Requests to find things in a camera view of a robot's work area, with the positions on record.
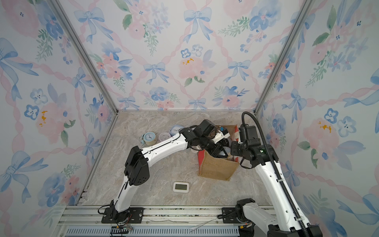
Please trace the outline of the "pink round alarm clock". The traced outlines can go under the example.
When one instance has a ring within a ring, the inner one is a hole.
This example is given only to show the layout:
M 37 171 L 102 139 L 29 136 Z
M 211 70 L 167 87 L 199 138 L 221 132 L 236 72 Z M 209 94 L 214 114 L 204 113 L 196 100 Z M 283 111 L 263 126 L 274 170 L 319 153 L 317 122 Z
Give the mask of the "pink round alarm clock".
M 172 136 L 171 136 L 171 134 L 169 132 L 162 132 L 162 133 L 159 134 L 159 141 L 163 142 L 165 140 L 170 139 L 171 137 Z

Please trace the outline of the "blue twin-bell clock beige base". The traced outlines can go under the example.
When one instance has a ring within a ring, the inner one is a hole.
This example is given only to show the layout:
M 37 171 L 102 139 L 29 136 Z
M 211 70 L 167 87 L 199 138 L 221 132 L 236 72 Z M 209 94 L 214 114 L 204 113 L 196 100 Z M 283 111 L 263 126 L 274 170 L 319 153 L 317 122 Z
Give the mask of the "blue twin-bell clock beige base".
M 157 136 L 154 132 L 146 132 L 141 137 L 141 143 L 146 146 L 153 146 L 157 143 Z

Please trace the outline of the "white digital clock front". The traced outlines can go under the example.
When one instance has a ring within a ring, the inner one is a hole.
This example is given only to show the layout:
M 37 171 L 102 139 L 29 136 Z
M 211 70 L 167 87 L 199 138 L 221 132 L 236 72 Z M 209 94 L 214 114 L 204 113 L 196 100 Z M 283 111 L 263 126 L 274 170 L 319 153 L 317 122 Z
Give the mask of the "white digital clock front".
M 188 182 L 176 181 L 173 183 L 173 192 L 175 193 L 188 193 L 190 190 L 190 184 Z

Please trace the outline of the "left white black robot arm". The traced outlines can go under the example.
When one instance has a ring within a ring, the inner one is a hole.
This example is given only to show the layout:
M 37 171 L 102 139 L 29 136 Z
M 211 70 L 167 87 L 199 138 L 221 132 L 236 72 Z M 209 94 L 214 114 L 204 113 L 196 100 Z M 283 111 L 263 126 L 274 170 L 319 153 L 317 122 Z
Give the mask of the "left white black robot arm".
M 150 178 L 150 168 L 160 160 L 176 152 L 198 147 L 214 158 L 227 158 L 224 142 L 230 133 L 225 127 L 216 127 L 208 119 L 199 125 L 179 129 L 173 137 L 143 149 L 135 146 L 125 162 L 124 179 L 117 196 L 111 201 L 108 217 L 120 222 L 127 218 L 131 201 L 140 185 Z

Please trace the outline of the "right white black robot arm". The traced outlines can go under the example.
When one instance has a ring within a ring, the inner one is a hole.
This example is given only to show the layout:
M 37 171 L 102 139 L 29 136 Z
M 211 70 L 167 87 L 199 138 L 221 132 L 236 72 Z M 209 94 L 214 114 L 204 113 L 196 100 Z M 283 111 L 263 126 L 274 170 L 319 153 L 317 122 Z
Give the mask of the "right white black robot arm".
M 251 198 L 239 200 L 235 206 L 237 220 L 252 223 L 269 237 L 321 237 L 319 226 L 312 225 L 294 199 L 272 146 L 264 146 L 255 126 L 242 125 L 239 139 L 232 143 L 232 155 L 249 161 L 265 185 L 275 215 L 258 206 Z

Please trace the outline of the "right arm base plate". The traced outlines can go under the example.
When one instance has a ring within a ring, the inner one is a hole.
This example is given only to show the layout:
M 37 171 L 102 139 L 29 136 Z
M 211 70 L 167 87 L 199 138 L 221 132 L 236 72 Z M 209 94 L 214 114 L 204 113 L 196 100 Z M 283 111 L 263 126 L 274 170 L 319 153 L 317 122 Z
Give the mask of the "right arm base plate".
M 240 208 L 223 207 L 221 211 L 220 219 L 224 224 L 242 224 L 246 221 Z

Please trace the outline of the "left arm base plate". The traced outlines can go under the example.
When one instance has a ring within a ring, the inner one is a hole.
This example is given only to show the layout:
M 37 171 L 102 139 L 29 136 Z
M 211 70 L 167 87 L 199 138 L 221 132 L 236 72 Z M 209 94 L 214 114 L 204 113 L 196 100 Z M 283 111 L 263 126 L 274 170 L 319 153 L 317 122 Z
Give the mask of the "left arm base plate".
M 117 212 L 113 207 L 107 207 L 103 214 L 103 224 L 141 224 L 144 214 L 142 207 L 130 207 L 123 212 Z

